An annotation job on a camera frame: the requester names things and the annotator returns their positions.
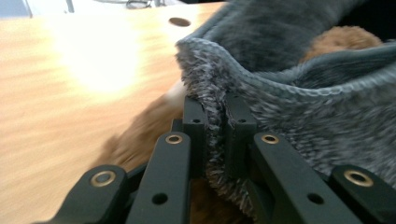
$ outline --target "black cable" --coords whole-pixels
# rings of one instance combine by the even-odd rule
[[[139,1],[139,0],[93,0],[96,2],[101,2],[101,3],[111,3],[111,4],[125,4],[126,8],[128,9],[138,9],[138,8],[147,8],[151,7],[151,3],[154,0],[147,0],[147,1]],[[143,5],[142,7],[137,7],[134,6],[136,4],[141,4]],[[164,7],[166,6],[165,0],[160,1],[160,6]]]
[[[143,6],[143,7],[136,7],[136,6],[133,5],[133,4],[136,4],[136,3],[137,4],[138,3],[140,3],[140,4],[145,4],[146,3],[146,5]],[[152,3],[152,0],[148,0],[148,1],[128,0],[126,2],[126,8],[128,8],[128,9],[147,8],[147,7],[151,7],[151,3]]]

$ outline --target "screw hole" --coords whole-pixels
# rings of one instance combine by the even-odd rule
[[[265,134],[262,136],[262,141],[268,144],[277,144],[279,139],[271,134]]]
[[[352,182],[355,185],[361,186],[361,187],[371,187],[374,182],[370,176],[360,172],[360,171],[354,171],[354,170],[347,170],[344,172],[344,177]]]
[[[91,185],[101,188],[111,184],[116,179],[116,173],[113,171],[102,171],[91,178]]]
[[[315,204],[324,204],[324,200],[322,197],[320,197],[318,194],[316,193],[310,193],[308,194],[307,198],[309,199],[309,201],[311,201],[312,203]]]
[[[191,22],[189,22],[188,20],[177,17],[169,19],[169,22],[175,26],[180,26],[180,27],[186,27],[191,25]]]
[[[169,144],[179,144],[182,139],[180,135],[169,135],[165,138],[165,141]]]
[[[361,181],[361,182],[366,181],[366,178],[364,178],[364,176],[362,176],[362,175],[352,174],[351,176],[352,176],[352,178],[354,178],[355,180],[358,180],[358,181]]]
[[[152,197],[152,202],[161,205],[168,201],[168,196],[164,193],[158,193]]]

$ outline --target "brown plush toy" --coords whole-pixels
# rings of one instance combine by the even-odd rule
[[[307,61],[321,54],[344,49],[367,49],[381,45],[376,36],[360,27],[333,27],[317,37],[301,59]],[[121,135],[104,145],[102,155],[92,165],[115,164],[131,171],[151,156],[157,138],[169,132],[173,119],[183,114],[186,90],[179,81],[165,95],[152,102]],[[191,181],[191,223],[252,223],[232,203],[225,202],[203,179]]]

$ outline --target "table surface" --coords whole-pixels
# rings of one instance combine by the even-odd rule
[[[0,21],[0,223],[53,217],[103,143],[180,77],[175,43],[220,6]]]

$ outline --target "black metal bracket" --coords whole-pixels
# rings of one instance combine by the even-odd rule
[[[396,190],[360,167],[321,178],[276,133],[257,133],[239,96],[226,97],[225,167],[245,178],[259,223],[396,223]],[[43,223],[188,223],[190,180],[205,177],[205,111],[186,98],[183,120],[157,141],[148,164],[126,174],[104,165],[85,173],[56,216]]]

